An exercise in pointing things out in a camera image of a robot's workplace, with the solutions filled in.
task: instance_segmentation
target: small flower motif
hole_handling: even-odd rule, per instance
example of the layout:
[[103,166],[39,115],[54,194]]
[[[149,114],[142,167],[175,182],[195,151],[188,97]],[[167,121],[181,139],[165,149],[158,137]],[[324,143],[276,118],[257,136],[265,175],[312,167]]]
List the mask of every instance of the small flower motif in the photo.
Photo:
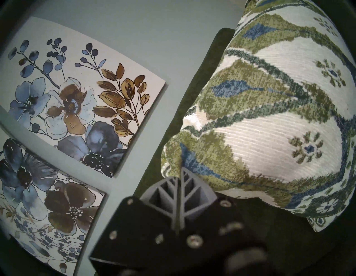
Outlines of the small flower motif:
[[316,209],[316,212],[320,214],[331,212],[336,206],[338,201],[339,201],[338,199],[332,199],[329,202],[323,202],[322,204],[320,204],[320,207]]
[[52,139],[61,139],[70,134],[82,135],[86,124],[94,119],[93,107],[96,106],[94,90],[85,87],[81,92],[77,79],[68,78],[59,88],[59,94],[51,90],[51,99],[47,104],[47,134]]
[[296,162],[298,164],[302,164],[304,161],[309,163],[312,161],[314,156],[316,159],[319,159],[323,155],[320,148],[323,146],[324,141],[319,140],[320,133],[317,132],[313,139],[310,138],[310,135],[310,131],[304,134],[303,142],[301,138],[296,136],[289,140],[289,143],[292,146],[298,148],[292,152],[292,156],[293,158],[297,158]]
[[57,149],[83,164],[112,177],[125,153],[114,127],[103,122],[88,125],[85,139],[67,136],[58,142]]
[[14,208],[22,201],[35,219],[45,219],[47,208],[35,186],[42,191],[48,190],[57,179],[57,172],[28,152],[23,155],[13,139],[7,139],[3,151],[5,158],[0,161],[0,179],[6,200]]
[[331,33],[333,36],[337,36],[337,34],[333,31],[332,26],[331,25],[329,26],[329,23],[326,20],[322,20],[321,17],[319,17],[319,18],[314,17],[314,20],[318,21],[319,25],[325,27],[326,30],[329,33]]
[[324,59],[324,63],[321,63],[320,61],[314,62],[318,68],[322,68],[323,70],[321,73],[325,78],[329,77],[330,78],[330,83],[333,87],[336,87],[336,83],[338,87],[340,88],[342,86],[346,86],[345,81],[341,78],[341,71],[340,69],[335,68],[335,64],[331,62],[331,68],[329,66],[328,60]]
[[98,206],[92,206],[95,195],[86,187],[69,182],[57,181],[55,190],[48,190],[45,206],[52,211],[48,220],[61,234],[72,236],[77,227],[85,234],[94,219]]
[[51,97],[44,94],[45,89],[44,78],[37,78],[32,83],[24,81],[16,88],[16,100],[10,103],[9,114],[27,129],[31,126],[31,117],[38,116]]

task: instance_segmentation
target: patterned throw pillow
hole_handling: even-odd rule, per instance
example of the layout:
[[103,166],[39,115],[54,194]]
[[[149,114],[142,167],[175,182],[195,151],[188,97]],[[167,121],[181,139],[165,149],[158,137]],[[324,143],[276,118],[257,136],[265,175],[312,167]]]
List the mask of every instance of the patterned throw pillow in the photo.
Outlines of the patterned throw pillow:
[[308,0],[251,0],[214,72],[164,146],[215,191],[334,221],[355,189],[356,67]]

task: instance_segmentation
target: brown leaf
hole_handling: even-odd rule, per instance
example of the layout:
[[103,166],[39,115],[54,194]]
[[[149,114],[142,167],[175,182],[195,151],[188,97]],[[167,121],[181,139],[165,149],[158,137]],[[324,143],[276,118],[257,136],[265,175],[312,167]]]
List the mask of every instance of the brown leaf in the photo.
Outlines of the brown leaf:
[[126,99],[131,100],[135,95],[134,82],[130,79],[126,79],[121,83],[121,91]]
[[131,103],[130,103],[130,101],[129,101],[128,99],[125,99],[125,103],[126,103],[126,105],[127,105],[128,107],[131,107]]
[[147,83],[143,82],[140,86],[139,89],[137,89],[137,93],[142,93],[143,91],[146,90],[146,87],[147,87]]
[[112,119],[111,122],[114,124],[114,125],[117,125],[117,124],[120,124],[120,120],[115,118],[115,119]]
[[127,113],[126,111],[120,110],[120,109],[116,109],[117,114],[123,118],[124,120],[131,120],[132,116]]
[[138,77],[136,77],[135,86],[138,88],[140,86],[141,82],[143,82],[144,79],[145,79],[144,75],[139,75]]
[[107,79],[116,80],[116,75],[114,74],[114,72],[106,69],[102,69],[101,72],[103,73],[103,76],[106,77]]
[[124,75],[125,69],[121,63],[119,63],[119,67],[116,70],[116,76],[118,79],[121,79]]
[[118,137],[125,137],[131,134],[131,131],[129,131],[123,123],[115,125],[114,130]]
[[113,108],[124,108],[126,105],[124,98],[116,92],[104,91],[99,95],[99,98]]
[[128,128],[129,127],[129,122],[127,120],[122,120],[122,123]]
[[116,87],[111,82],[99,81],[97,82],[97,84],[99,85],[99,87],[104,88],[106,90],[110,90],[110,91],[116,90]]
[[26,63],[27,59],[23,58],[19,60],[19,65],[24,65]]
[[149,99],[150,99],[150,96],[148,94],[143,94],[140,99],[140,104],[142,104],[142,105],[147,104]]
[[116,115],[115,111],[107,106],[96,106],[93,108],[93,112],[94,114],[104,118],[109,118]]

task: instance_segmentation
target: dark blue flower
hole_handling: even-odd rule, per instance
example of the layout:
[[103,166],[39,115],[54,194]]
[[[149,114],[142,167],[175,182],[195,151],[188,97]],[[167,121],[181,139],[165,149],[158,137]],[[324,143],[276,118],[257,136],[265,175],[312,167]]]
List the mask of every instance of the dark blue flower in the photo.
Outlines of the dark blue flower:
[[42,191],[48,190],[54,184],[57,172],[28,152],[23,155],[13,139],[6,140],[3,151],[5,158],[0,161],[0,179],[6,200],[14,208],[22,201],[35,219],[45,219],[47,208],[34,186]]
[[112,177],[125,153],[114,127],[103,122],[88,125],[85,139],[67,136],[58,142],[57,149],[85,165]]

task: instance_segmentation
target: blue flower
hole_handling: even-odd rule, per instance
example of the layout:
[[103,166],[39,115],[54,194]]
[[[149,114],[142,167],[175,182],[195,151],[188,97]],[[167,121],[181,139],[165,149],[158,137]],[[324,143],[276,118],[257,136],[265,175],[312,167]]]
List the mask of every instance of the blue flower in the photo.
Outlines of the blue flower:
[[67,136],[58,142],[57,149],[83,164],[112,177],[114,170],[125,153],[114,127],[96,122],[88,125],[85,139]]
[[0,179],[6,200],[14,208],[22,201],[35,219],[45,219],[47,208],[34,186],[42,191],[48,190],[54,184],[57,172],[28,152],[23,155],[13,139],[6,140],[3,151],[5,158],[0,161]]
[[37,78],[32,83],[24,81],[16,88],[16,100],[10,103],[9,114],[27,129],[31,125],[31,117],[40,114],[51,97],[44,94],[45,89],[44,78]]

